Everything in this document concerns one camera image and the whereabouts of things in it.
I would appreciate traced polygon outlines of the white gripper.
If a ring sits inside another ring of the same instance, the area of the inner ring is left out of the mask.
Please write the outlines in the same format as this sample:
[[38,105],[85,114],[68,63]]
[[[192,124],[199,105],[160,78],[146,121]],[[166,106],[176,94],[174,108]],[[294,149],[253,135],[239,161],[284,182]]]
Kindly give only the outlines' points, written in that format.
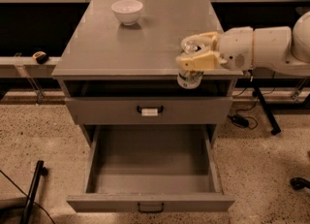
[[[247,71],[252,65],[253,34],[252,27],[238,27],[226,31],[220,38],[217,32],[186,37],[181,47],[186,53],[192,54],[177,56],[176,63],[184,71],[211,71],[219,65],[232,71]],[[209,51],[215,47],[220,55]]]

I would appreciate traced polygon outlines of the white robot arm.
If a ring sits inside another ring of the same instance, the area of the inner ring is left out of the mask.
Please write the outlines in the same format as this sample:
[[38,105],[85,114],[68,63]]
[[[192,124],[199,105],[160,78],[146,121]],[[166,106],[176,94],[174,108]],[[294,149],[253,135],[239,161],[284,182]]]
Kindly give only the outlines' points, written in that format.
[[176,57],[184,71],[231,71],[267,68],[292,76],[310,72],[310,13],[294,27],[237,27],[222,34],[207,32],[181,42],[183,53]]

